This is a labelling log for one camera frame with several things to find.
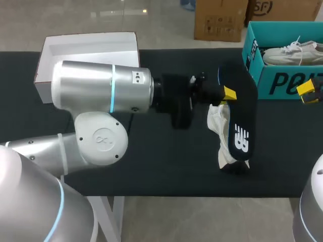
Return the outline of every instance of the shoelace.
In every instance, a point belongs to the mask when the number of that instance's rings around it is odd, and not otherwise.
[[[302,60],[303,60],[303,49],[299,46],[301,43],[298,42],[300,37],[301,36],[298,36],[297,40],[292,42],[290,45],[287,45],[287,46],[284,46],[281,48],[281,50],[283,52],[289,52],[289,53],[293,52],[294,50],[300,49],[301,50],[301,61],[298,64],[299,66],[302,64]]]

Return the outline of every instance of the white sneaker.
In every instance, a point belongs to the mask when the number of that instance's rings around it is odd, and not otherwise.
[[[291,45],[264,51],[263,62],[277,66],[323,65],[323,44],[314,41],[299,43],[299,37]]]
[[[217,133],[220,138],[220,149],[218,154],[219,167],[222,169],[226,164],[233,164],[237,160],[233,158],[228,149],[230,110],[228,105],[209,107],[207,114],[207,127]]]

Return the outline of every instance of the cardboard box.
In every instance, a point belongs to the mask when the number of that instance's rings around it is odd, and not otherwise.
[[[314,21],[322,0],[250,0],[246,19],[252,21]]]
[[[322,66],[266,66],[259,49],[287,46],[298,36],[300,43],[323,43],[322,29],[323,22],[249,22],[242,58],[259,99],[299,99],[297,86],[323,76]]]
[[[241,41],[248,0],[198,0],[194,39]]]
[[[51,78],[59,61],[78,61],[139,67],[134,32],[50,36],[38,62],[34,84],[43,103],[52,103]]]

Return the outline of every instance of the open box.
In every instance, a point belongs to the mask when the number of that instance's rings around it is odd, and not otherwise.
[[[256,82],[259,99],[299,99],[296,87],[316,76],[323,66],[266,66],[260,49],[296,41],[323,43],[323,22],[249,22],[242,58]]]
[[[34,81],[43,103],[52,103],[50,88],[54,65],[72,60],[139,67],[136,35],[117,32],[47,37]]]

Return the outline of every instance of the brown cardboard box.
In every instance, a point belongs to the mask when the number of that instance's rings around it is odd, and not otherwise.
[[[248,0],[197,0],[194,39],[241,41]]]
[[[322,0],[256,0],[246,16],[252,21],[314,21],[321,4]]]

